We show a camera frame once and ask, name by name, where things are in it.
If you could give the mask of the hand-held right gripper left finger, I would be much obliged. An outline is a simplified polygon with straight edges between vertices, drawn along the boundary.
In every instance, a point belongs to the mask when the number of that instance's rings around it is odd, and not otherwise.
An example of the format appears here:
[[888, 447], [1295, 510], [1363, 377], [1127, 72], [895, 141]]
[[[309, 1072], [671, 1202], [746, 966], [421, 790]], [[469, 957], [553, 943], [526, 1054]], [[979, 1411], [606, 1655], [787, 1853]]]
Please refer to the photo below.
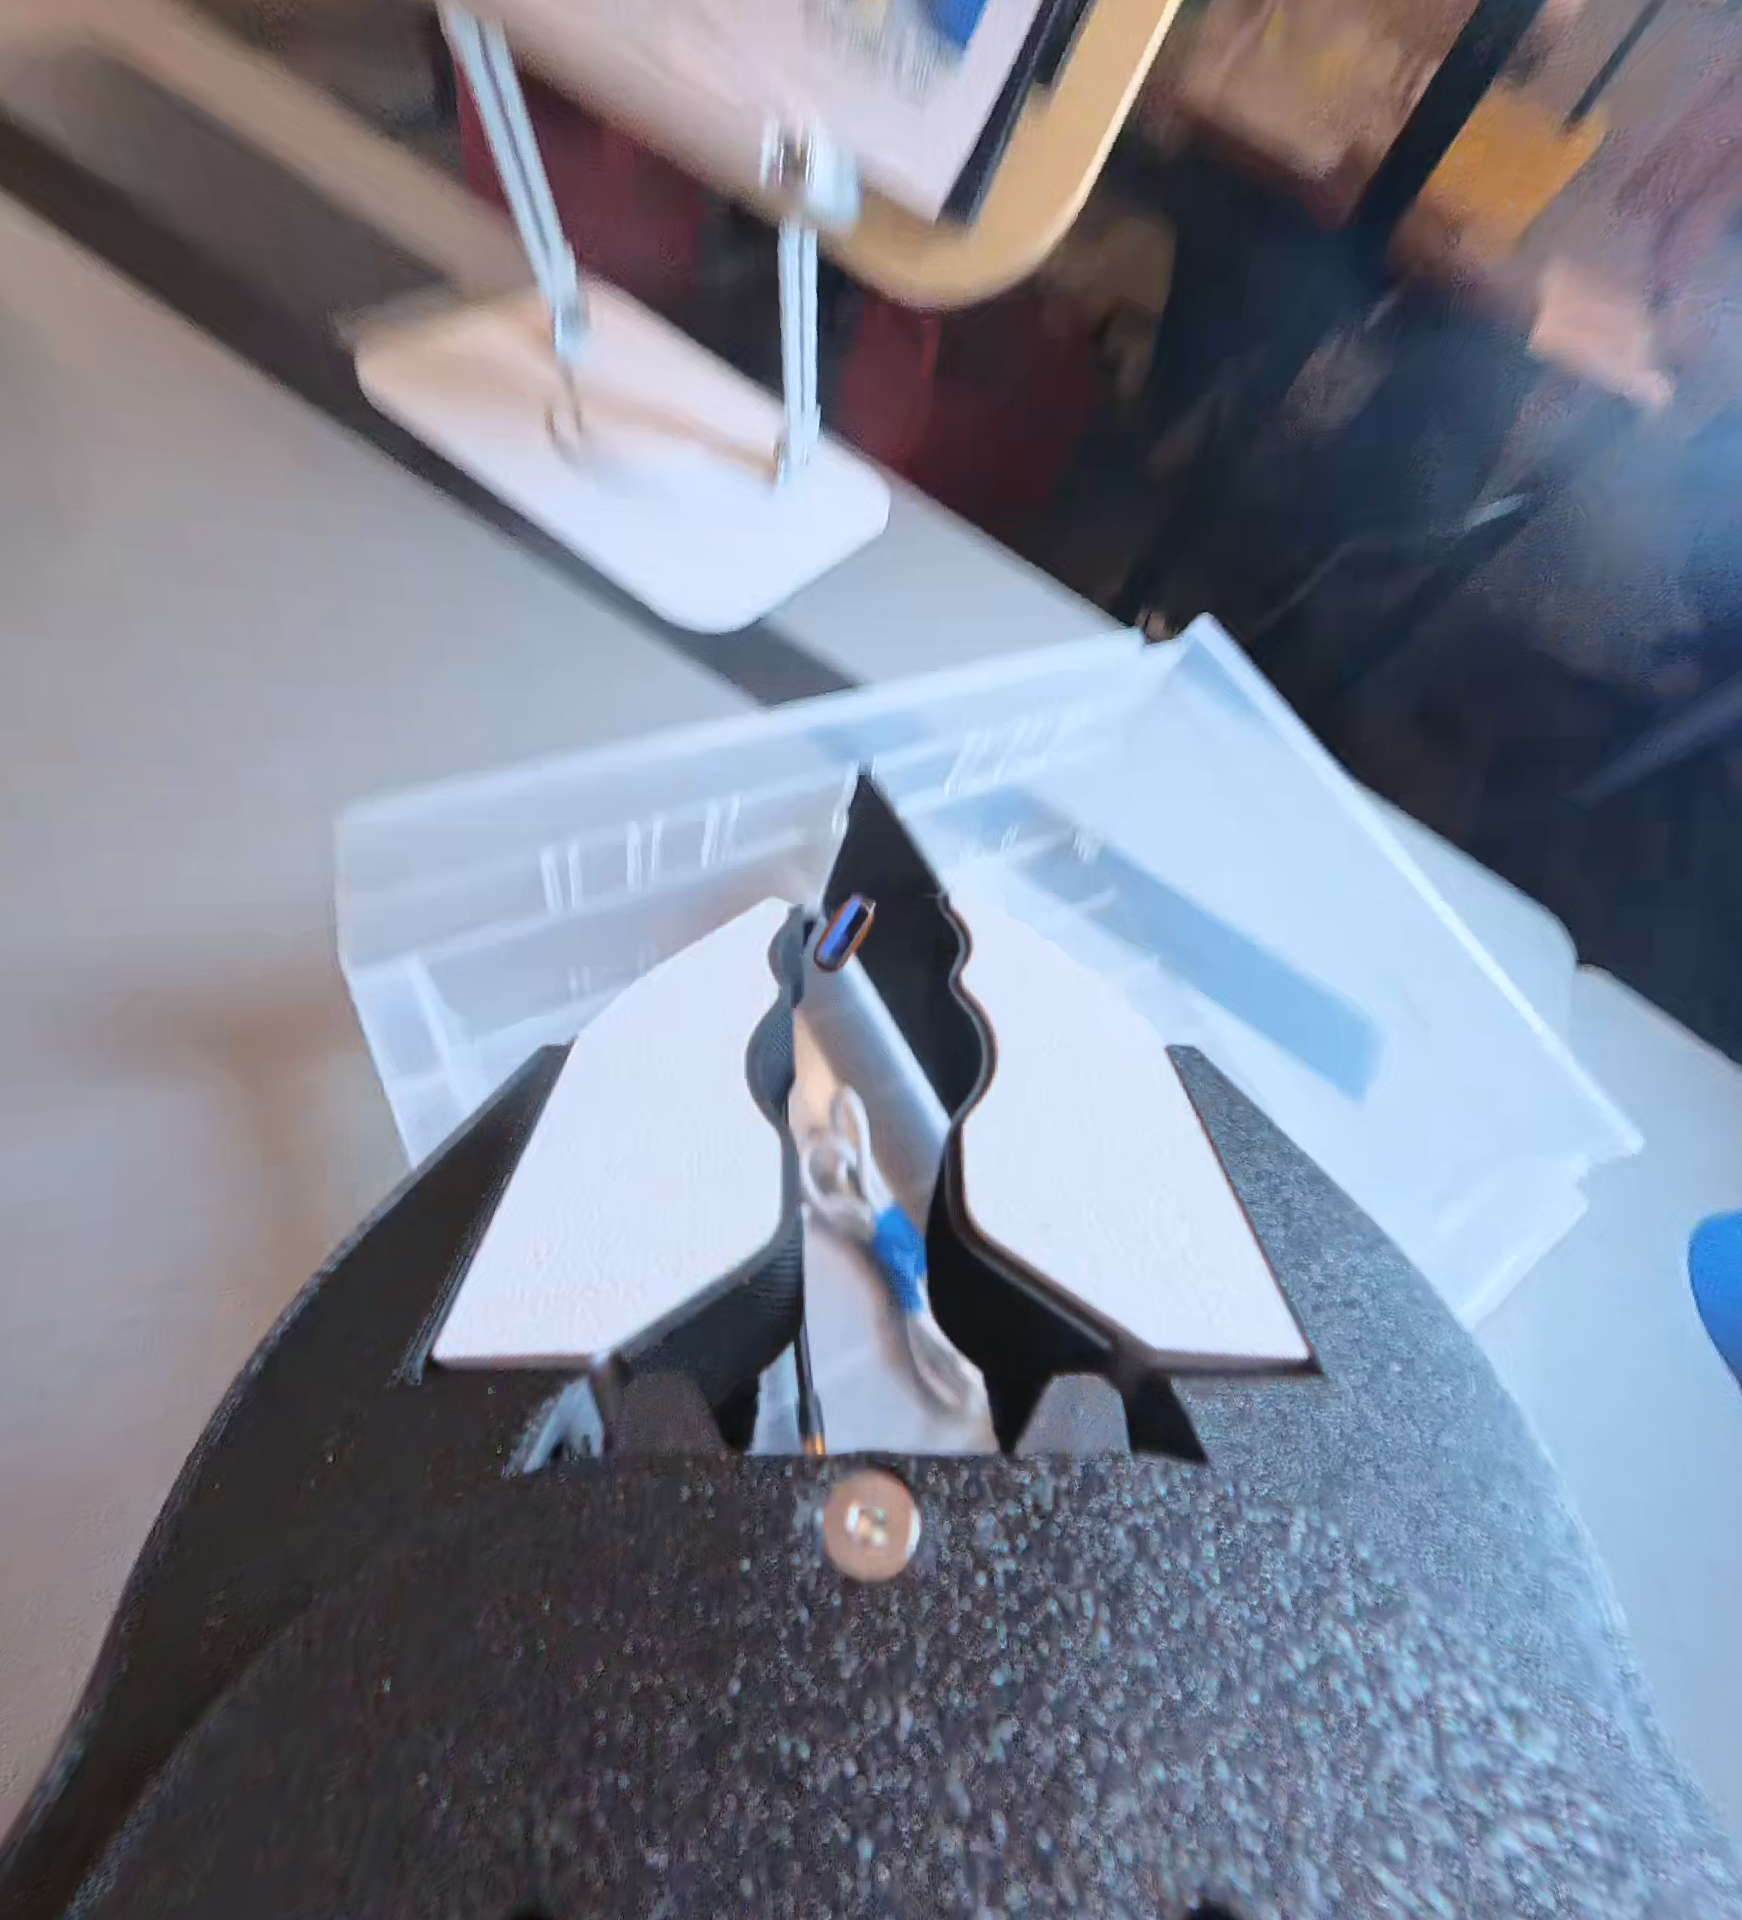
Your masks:
[[731, 1402], [796, 1338], [789, 1140], [805, 912], [764, 896], [625, 986], [570, 1043], [430, 1360]]

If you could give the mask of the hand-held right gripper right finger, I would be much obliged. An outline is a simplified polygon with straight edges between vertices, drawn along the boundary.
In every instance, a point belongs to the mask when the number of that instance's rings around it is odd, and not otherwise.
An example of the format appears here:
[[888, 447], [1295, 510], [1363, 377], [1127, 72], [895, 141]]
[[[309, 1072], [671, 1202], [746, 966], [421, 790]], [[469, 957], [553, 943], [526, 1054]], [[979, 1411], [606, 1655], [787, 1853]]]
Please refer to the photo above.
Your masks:
[[882, 1183], [855, 1092], [823, 1135], [823, 1225], [882, 1283], [935, 1442], [1198, 1460], [1188, 1392], [1322, 1373], [1154, 1025], [1044, 933], [957, 896], [869, 773], [823, 912], [823, 966], [864, 953], [950, 1115], [923, 1220]]

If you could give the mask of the grey usb hub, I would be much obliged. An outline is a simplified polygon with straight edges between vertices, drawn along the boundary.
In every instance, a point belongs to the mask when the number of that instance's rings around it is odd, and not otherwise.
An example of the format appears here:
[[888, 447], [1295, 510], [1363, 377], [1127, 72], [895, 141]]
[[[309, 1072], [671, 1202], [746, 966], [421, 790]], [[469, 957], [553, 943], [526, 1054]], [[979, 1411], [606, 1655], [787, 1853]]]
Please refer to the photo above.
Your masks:
[[826, 924], [823, 911], [805, 911], [805, 983], [795, 1006], [789, 1104], [793, 1137], [798, 1149], [806, 1149], [829, 1135], [836, 1093], [855, 1092], [864, 1107], [864, 1132], [882, 1183], [914, 1220], [923, 1220], [944, 1161], [950, 1115], [875, 988], [864, 953], [859, 950], [836, 970], [816, 962], [816, 943]]

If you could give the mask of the clear plastic organizer box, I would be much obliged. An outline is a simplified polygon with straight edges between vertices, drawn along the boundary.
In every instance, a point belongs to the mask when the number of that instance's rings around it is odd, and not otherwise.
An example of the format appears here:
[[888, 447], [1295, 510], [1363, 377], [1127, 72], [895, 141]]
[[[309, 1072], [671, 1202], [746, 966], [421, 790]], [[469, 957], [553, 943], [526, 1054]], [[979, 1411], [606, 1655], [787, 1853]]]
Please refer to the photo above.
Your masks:
[[1200, 1048], [1467, 1326], [1643, 1143], [1570, 1040], [1555, 916], [1387, 812], [1198, 620], [344, 812], [337, 958], [408, 1160], [702, 933], [815, 902], [863, 773], [956, 898]]

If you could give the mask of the round wooden table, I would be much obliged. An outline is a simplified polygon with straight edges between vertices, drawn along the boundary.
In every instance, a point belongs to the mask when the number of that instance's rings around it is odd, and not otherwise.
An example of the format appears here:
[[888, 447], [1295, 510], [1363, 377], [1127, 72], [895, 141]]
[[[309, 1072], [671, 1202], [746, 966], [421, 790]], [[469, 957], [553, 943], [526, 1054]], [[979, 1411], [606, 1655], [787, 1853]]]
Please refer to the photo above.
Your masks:
[[976, 212], [952, 190], [1033, 32], [1067, 4], [990, 4], [935, 91], [844, 49], [819, 4], [471, 4], [511, 59], [688, 178], [764, 216], [805, 212], [859, 284], [916, 311], [1001, 297], [1076, 224], [1180, 4], [1081, 4]]

